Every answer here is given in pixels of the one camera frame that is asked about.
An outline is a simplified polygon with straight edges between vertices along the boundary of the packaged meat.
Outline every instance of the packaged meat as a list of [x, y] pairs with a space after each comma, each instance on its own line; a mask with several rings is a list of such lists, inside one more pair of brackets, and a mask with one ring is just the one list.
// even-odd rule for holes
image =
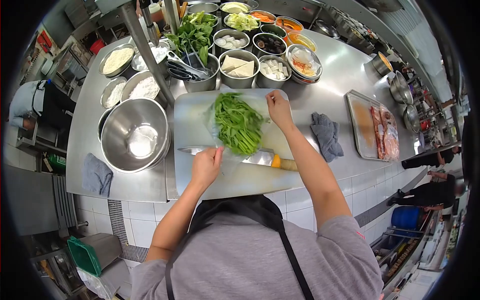
[[380, 118], [380, 109], [378, 107], [370, 107], [372, 113], [373, 128], [375, 129], [375, 139], [377, 141], [378, 158], [384, 159], [385, 147], [384, 147], [384, 126]]
[[380, 118], [382, 119], [382, 125], [384, 127], [384, 159], [398, 161], [400, 158], [400, 145], [398, 143], [398, 131], [396, 129], [395, 118], [383, 105], [380, 105]]

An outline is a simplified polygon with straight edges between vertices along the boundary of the person in white shirt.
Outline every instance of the person in white shirt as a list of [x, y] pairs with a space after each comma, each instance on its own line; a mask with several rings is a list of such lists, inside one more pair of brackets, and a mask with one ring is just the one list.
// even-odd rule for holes
[[24, 83], [16, 91], [10, 103], [9, 122], [26, 130], [35, 128], [35, 113], [38, 120], [59, 131], [67, 131], [72, 124], [72, 117], [65, 112], [73, 113], [76, 103], [53, 83], [37, 80]]

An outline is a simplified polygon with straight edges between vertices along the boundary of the knife handle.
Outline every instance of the knife handle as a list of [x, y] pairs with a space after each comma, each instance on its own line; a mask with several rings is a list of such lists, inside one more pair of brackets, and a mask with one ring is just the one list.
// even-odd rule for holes
[[273, 168], [280, 168], [282, 170], [298, 172], [297, 163], [293, 159], [280, 158], [275, 154], [272, 161]]

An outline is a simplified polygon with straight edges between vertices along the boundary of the gray t-shirt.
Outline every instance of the gray t-shirt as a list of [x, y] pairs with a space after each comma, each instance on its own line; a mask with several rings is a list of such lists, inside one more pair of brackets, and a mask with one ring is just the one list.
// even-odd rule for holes
[[[304, 299], [278, 232], [227, 213], [212, 222], [173, 264], [175, 299]], [[379, 299], [380, 268], [354, 218], [334, 217], [318, 234], [283, 222], [315, 299]], [[165, 264], [158, 259], [132, 270], [132, 300], [168, 298]]]

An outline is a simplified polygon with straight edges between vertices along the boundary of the chef's knife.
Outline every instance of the chef's knife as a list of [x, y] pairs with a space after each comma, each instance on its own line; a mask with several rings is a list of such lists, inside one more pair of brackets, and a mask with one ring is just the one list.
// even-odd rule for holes
[[[197, 155], [197, 153], [202, 152], [203, 150], [214, 147], [214, 146], [189, 146], [182, 147], [178, 150], [192, 155]], [[248, 164], [264, 165], [270, 166], [273, 168], [280, 168], [282, 170], [298, 172], [297, 164], [293, 159], [280, 158], [278, 154], [275, 154], [273, 149], [262, 148], [255, 152], [249, 158], [244, 159], [242, 162]]]

